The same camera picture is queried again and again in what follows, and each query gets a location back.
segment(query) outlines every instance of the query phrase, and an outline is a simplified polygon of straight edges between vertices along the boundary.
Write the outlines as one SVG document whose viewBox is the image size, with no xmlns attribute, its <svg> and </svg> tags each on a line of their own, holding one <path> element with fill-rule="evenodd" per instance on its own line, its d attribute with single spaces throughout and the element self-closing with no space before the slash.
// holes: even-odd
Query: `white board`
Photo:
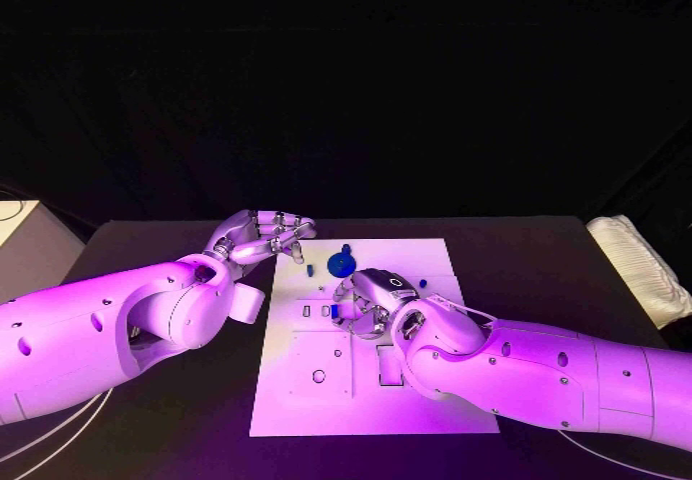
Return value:
<svg viewBox="0 0 692 480">
<path fill-rule="evenodd" d="M 463 303 L 443 239 L 302 241 L 306 263 L 277 259 L 250 436 L 498 433 L 495 416 L 466 400 L 430 400 L 404 379 L 397 382 L 389 333 L 362 340 L 323 316 L 342 281 L 329 274 L 327 259 L 345 243 L 358 270 L 389 270 L 417 287 L 425 279 L 421 296 L 438 293 Z M 353 316 L 351 300 L 339 309 Z"/>
</svg>

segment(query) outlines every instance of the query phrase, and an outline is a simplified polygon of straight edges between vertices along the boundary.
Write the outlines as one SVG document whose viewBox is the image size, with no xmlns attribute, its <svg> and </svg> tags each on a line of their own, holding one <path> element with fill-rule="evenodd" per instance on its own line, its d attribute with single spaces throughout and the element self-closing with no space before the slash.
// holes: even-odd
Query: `blue cap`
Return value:
<svg viewBox="0 0 692 480">
<path fill-rule="evenodd" d="M 356 259 L 351 255 L 351 246 L 343 244 L 342 251 L 329 257 L 329 273 L 338 278 L 346 278 L 356 271 Z"/>
</svg>

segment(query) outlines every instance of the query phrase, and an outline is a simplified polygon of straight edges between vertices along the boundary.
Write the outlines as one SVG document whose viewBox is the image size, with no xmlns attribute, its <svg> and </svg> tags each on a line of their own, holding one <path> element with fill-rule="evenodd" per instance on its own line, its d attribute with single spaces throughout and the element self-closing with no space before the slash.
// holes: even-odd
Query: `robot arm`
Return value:
<svg viewBox="0 0 692 480">
<path fill-rule="evenodd" d="M 381 297 L 397 293 L 379 290 Z M 476 323 L 469 311 L 490 321 Z M 404 376 L 428 398 L 457 395 L 539 427 L 632 435 L 692 451 L 689 354 L 498 319 L 440 295 L 400 296 L 385 312 Z M 351 321 L 355 334 L 361 321 Z"/>
<path fill-rule="evenodd" d="M 302 261 L 314 221 L 238 212 L 203 254 L 61 285 L 0 305 L 0 425 L 52 413 L 254 323 L 264 293 L 235 281 L 278 252 Z"/>
</svg>

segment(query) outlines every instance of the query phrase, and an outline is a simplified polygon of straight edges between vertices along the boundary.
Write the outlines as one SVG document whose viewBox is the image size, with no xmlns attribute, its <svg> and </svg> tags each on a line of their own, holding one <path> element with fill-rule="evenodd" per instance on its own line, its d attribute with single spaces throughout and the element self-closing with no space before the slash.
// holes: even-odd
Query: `black table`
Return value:
<svg viewBox="0 0 692 480">
<path fill-rule="evenodd" d="M 110 222 L 65 281 L 199 252 L 216 225 Z M 666 348 L 577 218 L 319 221 L 319 238 L 423 237 L 446 239 L 469 306 L 502 318 Z M 265 292 L 274 265 L 276 260 L 263 262 L 244 280 Z M 583 451 L 558 432 L 502 417 L 500 434 L 251 438 L 268 303 L 267 299 L 255 325 L 228 322 L 203 349 L 166 360 L 116 388 L 82 435 L 30 479 L 648 477 Z M 12 438 L 18 442 L 33 438 L 72 411 L 3 427 L 5 448 Z M 79 423 L 5 462 L 0 477 L 13 478 L 28 470 Z M 620 460 L 692 477 L 692 454 L 619 435 L 573 435 Z"/>
</svg>

